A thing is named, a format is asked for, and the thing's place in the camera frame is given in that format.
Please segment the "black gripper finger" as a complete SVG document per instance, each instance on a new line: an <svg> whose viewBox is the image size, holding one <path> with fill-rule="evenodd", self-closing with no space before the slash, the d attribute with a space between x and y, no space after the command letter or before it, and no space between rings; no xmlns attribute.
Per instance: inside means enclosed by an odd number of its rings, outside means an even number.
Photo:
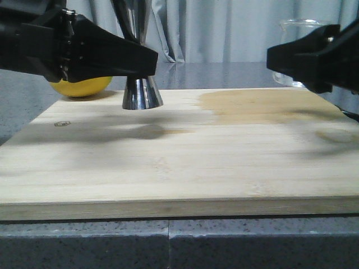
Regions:
<svg viewBox="0 0 359 269"><path fill-rule="evenodd" d="M72 29L67 81L155 74L156 51L113 35L80 14L76 15Z"/></svg>
<svg viewBox="0 0 359 269"><path fill-rule="evenodd" d="M273 46L267 50L266 67L301 82L316 94L332 92L332 85L319 76L319 54L339 31L339 25L325 25L295 41Z"/></svg>

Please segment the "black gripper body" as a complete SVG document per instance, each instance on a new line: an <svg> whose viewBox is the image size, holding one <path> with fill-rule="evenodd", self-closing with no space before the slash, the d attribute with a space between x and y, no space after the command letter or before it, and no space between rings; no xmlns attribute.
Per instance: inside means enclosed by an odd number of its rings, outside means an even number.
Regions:
<svg viewBox="0 0 359 269"><path fill-rule="evenodd" d="M1 1L1 69L68 79L76 12L66 1Z"/></svg>
<svg viewBox="0 0 359 269"><path fill-rule="evenodd" d="M319 80L358 94L358 21L334 35L320 52Z"/></svg>

